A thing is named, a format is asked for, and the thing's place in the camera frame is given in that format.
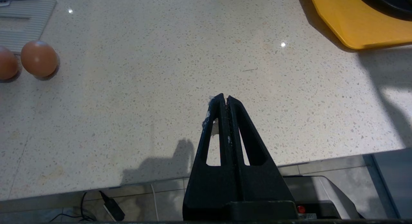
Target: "tiled floor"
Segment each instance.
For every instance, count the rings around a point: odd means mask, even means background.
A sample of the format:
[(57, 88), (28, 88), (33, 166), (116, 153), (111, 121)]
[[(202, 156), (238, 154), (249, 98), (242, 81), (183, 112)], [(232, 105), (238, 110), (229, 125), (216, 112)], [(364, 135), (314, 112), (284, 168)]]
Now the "tiled floor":
[[(365, 218), (392, 218), (387, 200), (375, 189), (376, 181), (372, 181), (373, 167), (367, 157), (355, 156), (311, 162), (308, 164), (280, 167), (283, 175), (320, 175), (336, 184), (354, 202), (359, 213)], [(188, 179), (169, 180), (153, 184), (159, 220), (182, 220), (182, 203)], [(155, 201), (150, 185), (126, 186), (103, 190), (106, 195), (116, 200), (126, 214), (125, 221), (156, 221)], [(80, 197), (82, 193), (59, 195), (59, 201), (50, 196), (43, 198), (41, 203), (49, 200), (54, 206), (65, 208), (35, 210), (25, 212), (10, 212), (12, 208), (30, 209), (39, 207), (39, 200), (26, 199), (20, 201), (0, 202), (0, 222), (27, 223), (47, 222), (59, 213), (77, 216), (80, 214)], [(84, 209), (93, 214), (99, 221), (111, 221), (103, 208), (103, 200), (97, 191), (89, 192), (85, 197)], [(80, 218), (60, 216), (54, 222), (77, 221)]]

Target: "terrazzo surface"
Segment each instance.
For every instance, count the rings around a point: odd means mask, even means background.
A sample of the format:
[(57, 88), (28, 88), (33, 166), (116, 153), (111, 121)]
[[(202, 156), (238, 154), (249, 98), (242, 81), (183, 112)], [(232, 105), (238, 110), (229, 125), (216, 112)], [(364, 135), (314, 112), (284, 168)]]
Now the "terrazzo surface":
[(41, 40), (57, 74), (0, 84), (0, 200), (188, 177), (219, 93), (278, 165), (404, 148), (358, 54), (299, 0), (57, 0)]

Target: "brown egg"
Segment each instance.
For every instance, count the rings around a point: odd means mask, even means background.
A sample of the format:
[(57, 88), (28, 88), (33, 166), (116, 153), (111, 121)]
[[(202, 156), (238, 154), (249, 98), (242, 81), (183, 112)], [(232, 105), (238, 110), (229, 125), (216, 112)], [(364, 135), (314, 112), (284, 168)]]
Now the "brown egg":
[(22, 48), (20, 57), (23, 67), (34, 76), (49, 76), (57, 68), (57, 54), (44, 41), (27, 42)]
[(12, 78), (18, 71), (17, 58), (9, 49), (0, 46), (0, 80)]

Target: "red light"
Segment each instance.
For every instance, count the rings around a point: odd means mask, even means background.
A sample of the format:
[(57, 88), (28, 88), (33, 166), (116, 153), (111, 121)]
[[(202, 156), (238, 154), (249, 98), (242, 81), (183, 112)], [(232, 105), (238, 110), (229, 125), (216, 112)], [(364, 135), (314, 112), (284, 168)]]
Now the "red light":
[(300, 213), (300, 214), (304, 214), (306, 212), (306, 209), (305, 209), (304, 206), (299, 205), (297, 207), (297, 212)]

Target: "yellow cutting board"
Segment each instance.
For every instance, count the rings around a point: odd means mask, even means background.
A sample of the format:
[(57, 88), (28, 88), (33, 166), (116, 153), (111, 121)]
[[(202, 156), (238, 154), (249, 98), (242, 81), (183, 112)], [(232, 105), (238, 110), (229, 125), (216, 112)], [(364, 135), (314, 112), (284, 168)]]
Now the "yellow cutting board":
[(351, 49), (412, 43), (412, 21), (387, 16), (362, 0), (312, 0), (316, 11)]

